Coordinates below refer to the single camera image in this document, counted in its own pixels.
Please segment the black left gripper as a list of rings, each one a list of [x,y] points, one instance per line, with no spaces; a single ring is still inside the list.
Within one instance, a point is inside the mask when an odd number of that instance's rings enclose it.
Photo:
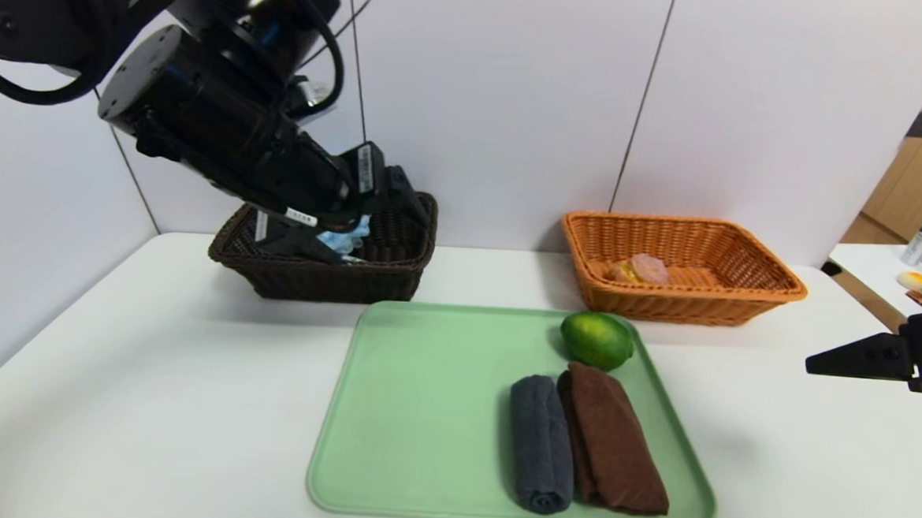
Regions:
[[[282,152],[273,152],[270,217],[312,229],[351,230],[363,215],[378,211],[400,214],[417,228],[430,217],[402,166],[377,160],[376,147],[362,143],[331,155],[308,132],[295,125],[277,131]]]

